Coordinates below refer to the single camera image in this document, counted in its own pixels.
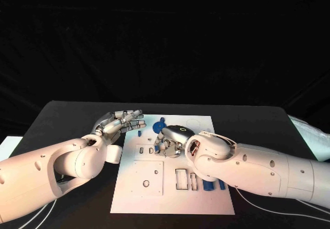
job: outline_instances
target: cable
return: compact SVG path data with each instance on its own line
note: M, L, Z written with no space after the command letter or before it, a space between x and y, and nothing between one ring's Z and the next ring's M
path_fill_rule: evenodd
M246 201L250 205L253 205L256 208L259 208L260 210L268 211L268 212L270 212L270 213L280 214L280 215L288 215L288 216L304 216L304 217L314 218L314 219L322 220L322 221L325 221L325 222L330 222L330 220L327 220L327 219L321 219L321 218L314 217L314 216L306 216L306 215L302 215L302 214L293 214L293 213L282 213L282 212L276 212L276 211L266 210L266 209L263 209L263 208L257 207L255 204L252 204L252 203L250 203L246 199L244 199L244 201Z
M43 206L43 208L40 209L40 211L36 213L36 215L31 217L31 219L25 222L25 224L18 229L21 229L33 221L33 219L37 217L37 215L40 214L40 212L43 211L43 209L44 209L46 206L47 206L47 204Z
M51 211L51 209L53 209L53 206L51 206L51 208L50 208L50 210L48 210L48 213L47 213L46 217L44 217L43 221L46 220L46 218L47 218L47 216L48 216L48 214L50 214L50 211Z
M330 212L328 212L328 211L325 211L325 210L319 209L318 207L312 206L311 204L306 204L306 203L305 203L304 201L301 201L299 199L295 199L295 200L296 200L299 203L305 204L306 206L312 207L314 209L317 209L317 210L319 210L319 211L325 212L327 214L330 214Z

